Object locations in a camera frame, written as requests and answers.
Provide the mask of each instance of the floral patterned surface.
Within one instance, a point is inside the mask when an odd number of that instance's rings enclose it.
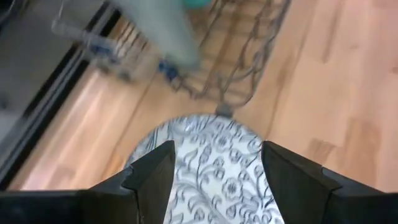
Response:
[[[176,144],[175,176],[164,223],[283,223],[261,163],[262,139],[215,115],[176,118],[153,130],[127,164]]]

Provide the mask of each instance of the wire basket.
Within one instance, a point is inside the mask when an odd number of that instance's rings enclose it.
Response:
[[[208,9],[188,10],[202,55],[201,69],[193,73],[168,65],[131,22],[115,39],[63,24],[64,5],[53,32],[79,42],[102,70],[131,81],[159,68],[175,91],[215,100],[227,115],[252,98],[290,0],[214,0]]]

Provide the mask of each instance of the black plastic piece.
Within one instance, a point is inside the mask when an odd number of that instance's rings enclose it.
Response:
[[[2,192],[0,223],[163,223],[174,166],[168,141],[88,190]]]
[[[226,104],[220,104],[216,108],[216,115],[223,116],[225,118],[232,118],[234,113],[232,108]]]
[[[339,175],[273,142],[262,163],[286,224],[398,223],[398,194]]]

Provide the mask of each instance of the wooden floor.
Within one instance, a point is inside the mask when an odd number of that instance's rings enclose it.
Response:
[[[377,189],[398,191],[398,1],[292,1],[254,98],[234,118]],[[89,69],[11,189],[85,188],[119,171],[158,124],[216,104],[162,77]]]

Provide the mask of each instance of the blurry object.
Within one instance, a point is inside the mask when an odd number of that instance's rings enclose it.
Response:
[[[165,223],[284,223],[262,168],[262,139],[248,127],[214,114],[173,118],[140,141],[127,165],[166,140],[176,142],[176,163]]]
[[[27,0],[0,1],[0,28],[7,24],[27,3]]]
[[[261,157],[286,224],[397,223],[397,193],[380,192],[273,142],[263,142]]]
[[[130,23],[114,40],[82,33],[84,40],[79,42],[93,49],[92,61],[104,71],[131,78],[158,68],[175,91],[185,90],[193,99],[217,101],[218,111],[228,116],[245,105],[263,76],[290,0],[214,0],[209,6],[202,0],[198,2],[204,7],[186,7],[188,16],[183,10],[188,0],[157,1],[113,0]],[[159,47],[160,54],[151,43]],[[192,70],[197,62],[199,69]]]
[[[180,68],[198,69],[200,54],[181,0],[112,0],[161,54]]]

